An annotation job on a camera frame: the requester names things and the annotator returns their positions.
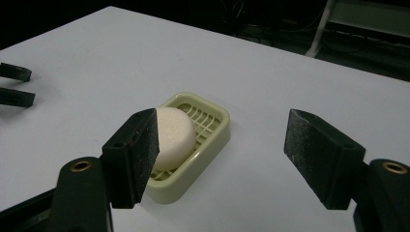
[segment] plastic soap dish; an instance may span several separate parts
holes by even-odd
[[[180,93],[161,107],[183,110],[192,120],[196,144],[190,157],[177,169],[153,170],[147,193],[161,204],[177,201],[230,139],[229,114],[220,106],[192,93]]]

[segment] cable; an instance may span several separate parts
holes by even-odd
[[[223,23],[226,23],[227,22],[226,18],[227,18],[228,10],[227,10],[226,4],[223,0],[220,0],[220,4],[223,6],[223,11],[221,13],[220,19],[222,20]]]
[[[398,57],[401,57],[401,58],[409,58],[410,57],[410,53],[409,54],[399,54],[397,52],[393,52],[393,51],[390,51],[390,50],[383,49],[383,47],[385,47],[385,48],[386,47],[394,47],[394,48],[399,47],[399,48],[409,49],[409,47],[405,46],[405,45],[393,44],[393,43],[389,43],[389,42],[384,41],[384,40],[370,39],[367,36],[362,36],[362,35],[353,34],[353,33],[343,33],[343,32],[339,32],[339,31],[331,30],[331,29],[328,29],[328,31],[330,31],[331,33],[340,35],[340,36],[344,36],[344,37],[354,37],[354,38],[365,39],[364,43],[366,44],[364,47],[362,47],[360,49],[345,52],[345,51],[338,51],[338,50],[332,49],[328,45],[326,45],[325,43],[322,43],[325,46],[327,46],[330,50],[334,50],[334,51],[337,51],[337,52],[340,52],[340,53],[355,53],[355,52],[364,50],[365,47],[369,47],[369,48],[372,48],[372,49],[382,49],[383,50],[382,52],[384,52],[384,53],[388,53],[390,55],[398,56]]]
[[[239,17],[239,15],[240,15],[241,12],[242,12],[242,9],[244,8],[244,5],[245,5],[245,0],[242,1],[241,8],[239,9],[239,11],[238,11],[238,13],[236,14],[236,17],[235,17],[235,18],[238,18],[238,17]]]
[[[247,33],[247,32],[244,32],[244,31],[239,31],[234,36],[236,38],[246,40],[246,41],[250,41],[250,42],[254,42],[254,43],[258,43],[258,44],[265,44],[265,45],[269,45],[269,46],[274,45],[274,43],[271,40],[269,40],[269,38],[268,38],[269,35],[266,34],[266,32],[269,32],[270,28],[262,27],[262,26],[258,26],[258,25],[253,25],[253,24],[248,24],[248,25],[245,25],[242,30],[245,30],[244,28],[247,28],[247,27],[257,28],[260,31],[255,32],[255,33]]]
[[[349,51],[343,51],[343,50],[337,50],[332,48],[331,46],[328,46],[326,43],[322,42],[323,46],[325,46],[326,48],[328,48],[331,51],[337,52],[337,53],[343,53],[343,54],[352,54],[352,53],[357,53],[359,51],[363,51],[365,50],[366,46],[363,46],[361,48],[355,49],[355,50],[349,50]]]
[[[300,42],[300,43],[309,43],[311,44],[313,41],[312,35],[304,35],[305,38],[297,38],[298,36],[302,36],[302,34],[295,34],[295,33],[288,33],[285,37],[289,38],[290,40]]]
[[[322,14],[323,14],[323,12],[325,11],[325,8],[323,8],[323,10],[320,12],[320,14],[318,14],[317,15],[317,17],[308,25],[308,26],[305,26],[305,27],[303,27],[303,28],[300,28],[300,29],[298,29],[298,30],[280,30],[281,32],[301,32],[301,31],[311,31],[311,30],[316,30],[317,29],[317,27],[314,27],[314,28],[309,28],[311,25],[313,25],[316,21],[317,21],[317,19],[319,19],[321,16],[322,16]]]

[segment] white soap bar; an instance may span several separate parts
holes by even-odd
[[[195,128],[190,117],[177,108],[157,108],[157,118],[160,153],[154,169],[176,169],[193,151],[196,142]]]

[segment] white tabletop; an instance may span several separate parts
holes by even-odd
[[[55,187],[59,169],[98,157],[134,113],[179,92],[228,110],[232,137],[180,200],[148,195],[113,210],[119,231],[354,231],[327,211],[283,153],[290,108],[319,115],[367,148],[410,164],[410,83],[106,8],[0,51],[33,72],[0,86],[36,93],[0,105],[0,210]]]

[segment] dark floor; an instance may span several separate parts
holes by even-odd
[[[272,39],[269,29],[245,26],[233,36],[305,55],[315,30],[281,30]],[[328,29],[316,59],[410,81],[410,46]]]

